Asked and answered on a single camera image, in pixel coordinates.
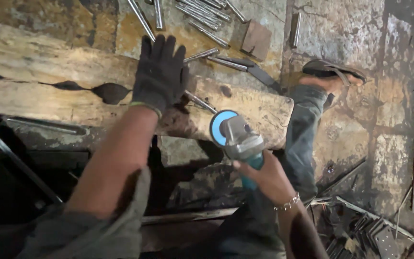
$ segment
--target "gloved hand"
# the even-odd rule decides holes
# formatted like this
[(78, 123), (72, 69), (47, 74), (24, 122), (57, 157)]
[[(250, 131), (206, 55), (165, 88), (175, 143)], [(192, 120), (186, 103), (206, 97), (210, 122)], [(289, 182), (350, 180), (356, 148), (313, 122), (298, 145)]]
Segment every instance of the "gloved hand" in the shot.
[(181, 45), (175, 55), (175, 37), (167, 41), (158, 35), (153, 46), (148, 36), (142, 38), (142, 52), (135, 74), (132, 102), (145, 105), (161, 118), (165, 109), (176, 103), (183, 95), (189, 78), (189, 68), (183, 65), (185, 46)]

